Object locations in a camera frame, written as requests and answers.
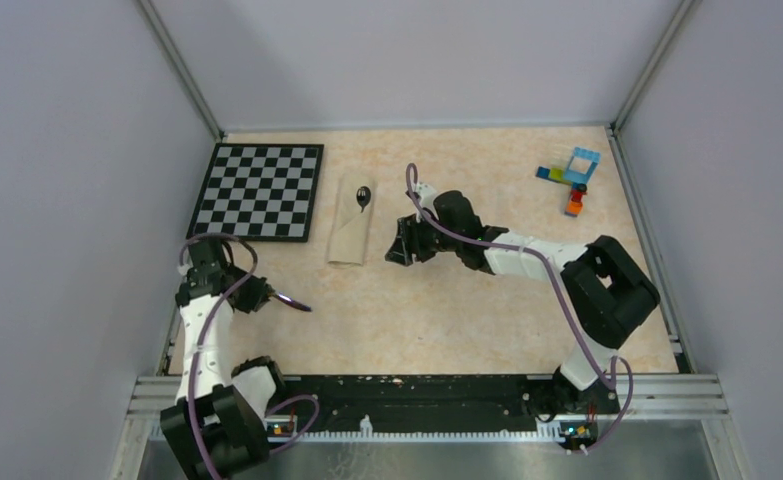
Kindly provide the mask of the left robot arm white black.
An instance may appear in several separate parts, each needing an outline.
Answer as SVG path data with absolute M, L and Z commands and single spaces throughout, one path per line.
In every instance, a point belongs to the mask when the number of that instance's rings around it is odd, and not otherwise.
M 201 234 L 180 253 L 175 295 L 185 338 L 181 383 L 160 427 L 189 479 L 225 479 L 266 461 L 266 413 L 286 404 L 281 372 L 268 356 L 232 365 L 231 324 L 273 296 L 266 278 L 236 266 L 228 237 Z

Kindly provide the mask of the black spoon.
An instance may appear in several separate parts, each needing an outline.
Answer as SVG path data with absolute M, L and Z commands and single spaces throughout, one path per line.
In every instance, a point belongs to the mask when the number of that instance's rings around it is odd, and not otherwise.
M 365 212 L 367 207 L 370 205 L 371 200 L 372 200 L 372 191 L 368 186 L 363 185 L 357 189 L 356 202 L 360 208 L 361 213 Z

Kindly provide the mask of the beige cloth napkin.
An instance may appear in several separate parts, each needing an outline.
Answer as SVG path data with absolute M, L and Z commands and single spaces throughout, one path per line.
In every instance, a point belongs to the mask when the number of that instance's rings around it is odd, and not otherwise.
M 356 191 L 366 185 L 372 200 L 364 213 L 356 202 Z M 328 241 L 326 262 L 333 268 L 363 266 L 366 259 L 368 234 L 375 205 L 377 182 L 360 172 L 342 176 L 336 194 L 335 213 Z

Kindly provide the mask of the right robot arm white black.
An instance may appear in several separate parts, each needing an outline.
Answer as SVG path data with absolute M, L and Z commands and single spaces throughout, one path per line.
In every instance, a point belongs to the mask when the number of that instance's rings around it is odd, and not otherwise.
M 482 223 L 457 190 L 413 197 L 417 211 L 398 219 L 386 261 L 410 266 L 450 252 L 473 271 L 549 283 L 576 340 L 553 375 L 556 404 L 579 412 L 593 400 L 594 385 L 614 385 L 618 351 L 660 303 L 657 287 L 617 239 L 545 241 Z

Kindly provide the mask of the iridescent rainbow knife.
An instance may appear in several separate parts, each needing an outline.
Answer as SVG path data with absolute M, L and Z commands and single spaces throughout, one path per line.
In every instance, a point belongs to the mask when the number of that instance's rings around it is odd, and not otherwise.
M 293 299 L 293 298 L 291 298 L 291 297 L 289 297 L 289 296 L 287 296 L 287 295 L 285 295 L 285 294 L 283 294 L 281 292 L 273 291 L 270 294 L 270 298 L 274 299 L 274 300 L 277 300 L 280 303 L 282 303 L 282 304 L 284 304 L 284 305 L 286 305 L 286 306 L 288 306 L 290 308 L 296 309 L 298 311 L 312 312 L 312 308 L 309 305 L 307 305 L 307 304 L 305 304 L 303 302 L 300 302 L 298 300 L 295 300 L 295 299 Z

